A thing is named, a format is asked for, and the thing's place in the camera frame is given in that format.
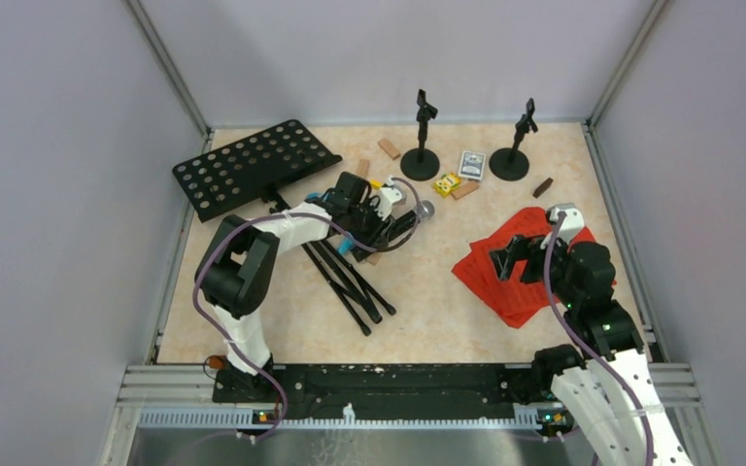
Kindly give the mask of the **black silver-head microphone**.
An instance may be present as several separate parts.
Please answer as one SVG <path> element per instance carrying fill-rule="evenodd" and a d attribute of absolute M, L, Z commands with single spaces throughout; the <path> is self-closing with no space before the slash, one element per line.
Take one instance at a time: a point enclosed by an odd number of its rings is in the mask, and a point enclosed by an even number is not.
<path fill-rule="evenodd" d="M 375 250 L 395 250 L 406 243 L 412 236 L 414 228 L 424 220 L 429 220 L 435 213 L 435 208 L 429 200 L 423 200 L 418 208 L 395 218 L 392 215 L 385 220 L 378 218 L 369 204 L 364 201 L 358 208 L 361 220 L 358 238 L 367 246 Z"/>

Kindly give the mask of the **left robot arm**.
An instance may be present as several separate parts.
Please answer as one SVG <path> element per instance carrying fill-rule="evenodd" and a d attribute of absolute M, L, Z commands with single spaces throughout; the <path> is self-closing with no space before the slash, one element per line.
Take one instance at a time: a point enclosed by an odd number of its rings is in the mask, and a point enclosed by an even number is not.
<path fill-rule="evenodd" d="M 261 306 L 278 257 L 335 234 L 369 254 L 396 250 L 433 210 L 406 180 L 374 183 L 344 172 L 335 186 L 299 205 L 254 218 L 228 216 L 194 276 L 192 304 L 227 347 L 217 373 L 217 402 L 285 402 L 272 374 Z"/>

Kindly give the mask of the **black music stand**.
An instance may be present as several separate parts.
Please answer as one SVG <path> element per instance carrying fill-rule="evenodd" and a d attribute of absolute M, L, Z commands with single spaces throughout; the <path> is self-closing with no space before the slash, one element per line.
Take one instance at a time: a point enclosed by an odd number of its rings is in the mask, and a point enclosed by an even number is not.
<path fill-rule="evenodd" d="M 197 268 L 226 217 L 268 216 L 295 207 L 309 193 L 335 186 L 342 173 L 352 173 L 339 168 L 342 162 L 342 155 L 328 148 L 313 130 L 298 119 L 288 119 L 174 165 L 172 175 L 201 229 L 191 240 L 196 248 L 191 292 Z M 312 244 L 278 257 L 261 313 L 273 301 L 277 284 L 288 277 L 283 269 L 288 256 Z"/>

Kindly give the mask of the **blue toy microphone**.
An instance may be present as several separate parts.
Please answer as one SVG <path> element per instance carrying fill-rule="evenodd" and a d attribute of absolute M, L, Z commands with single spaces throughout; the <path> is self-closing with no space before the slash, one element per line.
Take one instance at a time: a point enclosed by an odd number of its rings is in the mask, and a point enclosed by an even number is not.
<path fill-rule="evenodd" d="M 337 251 L 340 255 L 344 256 L 353 251 L 355 243 L 350 238 L 344 238 L 339 244 Z"/>

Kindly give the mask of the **black round-base microphone stand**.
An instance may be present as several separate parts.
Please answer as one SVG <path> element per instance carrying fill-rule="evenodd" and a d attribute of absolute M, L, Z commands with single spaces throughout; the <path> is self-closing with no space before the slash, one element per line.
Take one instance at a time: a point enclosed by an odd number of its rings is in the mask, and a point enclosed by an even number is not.
<path fill-rule="evenodd" d="M 440 170 L 437 154 L 426 147 L 429 123 L 437 118 L 438 109 L 427 101 L 426 91 L 422 88 L 418 90 L 417 105 L 418 145 L 402 155 L 400 169 L 408 179 L 423 182 L 433 179 Z"/>

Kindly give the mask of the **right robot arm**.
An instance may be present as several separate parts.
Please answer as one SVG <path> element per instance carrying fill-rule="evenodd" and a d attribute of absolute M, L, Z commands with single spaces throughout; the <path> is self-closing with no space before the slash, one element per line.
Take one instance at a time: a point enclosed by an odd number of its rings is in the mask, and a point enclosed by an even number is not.
<path fill-rule="evenodd" d="M 598 465 L 689 465 L 657 393 L 642 339 L 613 297 L 616 270 L 607 247 L 568 245 L 548 236 L 517 235 L 489 253 L 501 281 L 517 265 L 521 281 L 542 283 L 570 345 L 542 349 L 530 374 L 533 392 L 558 400 L 594 451 Z"/>

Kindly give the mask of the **red sheet music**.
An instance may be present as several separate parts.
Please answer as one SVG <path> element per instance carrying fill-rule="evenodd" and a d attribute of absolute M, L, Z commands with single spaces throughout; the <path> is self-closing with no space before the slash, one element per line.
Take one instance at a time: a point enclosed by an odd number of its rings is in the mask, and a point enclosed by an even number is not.
<path fill-rule="evenodd" d="M 453 274 L 510 327 L 522 327 L 549 305 L 546 275 L 567 320 L 615 321 L 624 310 L 613 297 L 610 250 L 595 241 L 572 204 L 523 208 L 470 248 Z"/>

